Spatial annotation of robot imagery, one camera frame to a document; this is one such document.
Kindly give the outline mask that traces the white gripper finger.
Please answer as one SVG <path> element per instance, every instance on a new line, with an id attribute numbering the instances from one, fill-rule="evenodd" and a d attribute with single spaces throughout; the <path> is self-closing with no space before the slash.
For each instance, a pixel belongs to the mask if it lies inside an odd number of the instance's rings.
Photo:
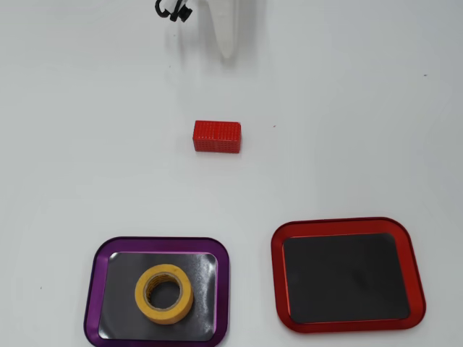
<path id="1" fill-rule="evenodd" d="M 237 48 L 237 27 L 239 15 L 238 0 L 206 0 L 211 13 L 213 30 L 221 56 L 234 58 Z"/>

